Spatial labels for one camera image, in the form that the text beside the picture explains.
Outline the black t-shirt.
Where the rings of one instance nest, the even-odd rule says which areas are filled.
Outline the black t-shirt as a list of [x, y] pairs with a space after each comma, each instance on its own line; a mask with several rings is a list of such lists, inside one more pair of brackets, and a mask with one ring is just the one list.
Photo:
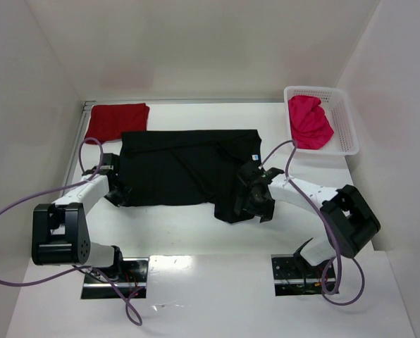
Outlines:
[[124, 132], [118, 179], [122, 205], [213, 204], [214, 217], [234, 224], [253, 217], [235, 212], [243, 165], [260, 163], [256, 130]]

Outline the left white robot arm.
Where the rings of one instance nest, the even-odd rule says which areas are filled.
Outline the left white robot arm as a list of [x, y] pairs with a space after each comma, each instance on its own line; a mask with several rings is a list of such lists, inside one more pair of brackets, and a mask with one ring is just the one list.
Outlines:
[[123, 273], [122, 251], [90, 239], [87, 214], [103, 198], [120, 206], [123, 188], [118, 181], [119, 156], [106, 153], [100, 168], [88, 170], [80, 185], [50, 204], [39, 204], [32, 219], [32, 260], [35, 265], [76, 265]]

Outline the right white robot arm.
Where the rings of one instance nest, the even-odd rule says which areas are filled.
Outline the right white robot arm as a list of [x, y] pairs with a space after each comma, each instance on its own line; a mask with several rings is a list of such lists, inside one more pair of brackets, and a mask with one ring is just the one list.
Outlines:
[[245, 212], [268, 222], [273, 219], [275, 203], [281, 201], [323, 218], [326, 235], [310, 239], [295, 252], [295, 260], [305, 268], [337, 255], [354, 258], [381, 229], [378, 218], [352, 185], [324, 187], [254, 163], [243, 165], [237, 176], [241, 181], [235, 202], [237, 214]]

